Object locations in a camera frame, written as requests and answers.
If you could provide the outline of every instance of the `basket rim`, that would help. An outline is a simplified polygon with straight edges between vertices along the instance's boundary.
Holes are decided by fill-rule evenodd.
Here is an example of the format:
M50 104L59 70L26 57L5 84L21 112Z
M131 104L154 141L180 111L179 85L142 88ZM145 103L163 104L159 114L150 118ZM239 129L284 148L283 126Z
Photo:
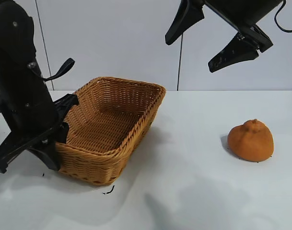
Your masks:
M73 94L77 94L78 92L84 91L90 84L94 84L94 82L97 82L99 80L121 81L121 82L127 82L127 83L131 83L131 84L136 84L136 83L144 84L147 86L155 87L159 91L158 94L155 96L154 100L149 104L146 111L143 113L143 115L136 122L136 124L134 125L132 130L129 131L126 138L121 142L119 147L116 149L111 149L111 150L106 151L106 152L97 152L97 151L89 151L87 149L79 148L79 147L76 147L76 146L73 146L70 144L56 142L56 145L59 147L81 151L84 154L90 154L92 156L96 156L96 157L100 157L100 158L104 159L104 158L110 158L112 155L113 155L113 157L117 157L119 155L119 153L121 153L122 150L125 149L127 145L129 145L130 141L133 139L133 137L135 137L136 133L140 130L140 126L144 122L146 116L148 116L151 113L153 108L157 107L158 103L161 104L161 102L163 101L163 98L166 94L166 89L165 89L165 87L163 87L161 85L158 85L155 83L148 83L148 82L144 82L144 81L127 80L127 79L115 78L115 77L97 77L97 78L89 81L87 84L85 84L84 86L82 86L78 90L76 90Z

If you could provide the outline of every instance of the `white tabletop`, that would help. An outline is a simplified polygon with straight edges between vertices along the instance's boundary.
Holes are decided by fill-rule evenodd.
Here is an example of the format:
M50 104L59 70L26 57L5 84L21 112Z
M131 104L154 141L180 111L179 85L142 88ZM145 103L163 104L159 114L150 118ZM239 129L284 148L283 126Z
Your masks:
M254 118L275 141L261 163L225 148L230 129ZM0 116L0 143L7 133ZM292 92L168 92L114 185L104 195L112 186L24 152L0 174L0 230L292 230Z

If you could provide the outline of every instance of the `white wall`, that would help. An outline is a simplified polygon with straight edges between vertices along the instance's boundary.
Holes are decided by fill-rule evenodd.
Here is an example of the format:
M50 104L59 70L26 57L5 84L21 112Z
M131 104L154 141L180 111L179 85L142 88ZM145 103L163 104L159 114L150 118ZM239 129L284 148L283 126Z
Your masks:
M292 90L292 34L274 23L278 8L259 22L274 46L254 61L210 73L208 61L235 36L236 31L204 7L205 19L184 34L180 90ZM292 0L279 16L283 27L292 29Z
M16 3L20 4L29 16L33 18L34 26L35 26L35 34L34 34L34 44L37 50L37 61L40 65L41 71L44 77L49 77L49 69L47 64L47 58L44 49L44 43L41 36L40 24L38 13L36 9L35 0L15 0ZM52 89L52 84L47 82L47 86L49 89Z
M164 35L178 0L37 0L52 73L72 57L56 90L75 90L99 76L161 84L176 90L180 42Z

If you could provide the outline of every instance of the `wicker basket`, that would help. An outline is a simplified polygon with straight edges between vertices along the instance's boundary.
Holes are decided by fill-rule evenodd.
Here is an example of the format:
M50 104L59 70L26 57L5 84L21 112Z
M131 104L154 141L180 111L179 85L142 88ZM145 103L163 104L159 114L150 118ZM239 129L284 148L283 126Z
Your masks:
M115 181L154 120L165 88L101 77L75 92L80 105L65 121L67 143L57 143L60 172L94 185Z

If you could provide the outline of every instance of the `black mark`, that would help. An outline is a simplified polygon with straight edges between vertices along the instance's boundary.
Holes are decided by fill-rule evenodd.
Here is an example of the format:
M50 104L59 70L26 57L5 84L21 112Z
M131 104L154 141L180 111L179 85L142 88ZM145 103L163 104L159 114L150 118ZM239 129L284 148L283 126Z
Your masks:
M102 194L104 194L104 195L106 195L106 194L110 194L110 193L113 192L114 188L115 188L115 185L112 187L112 190L111 190L111 191L109 191L109 192L107 192L107 193L102 193Z

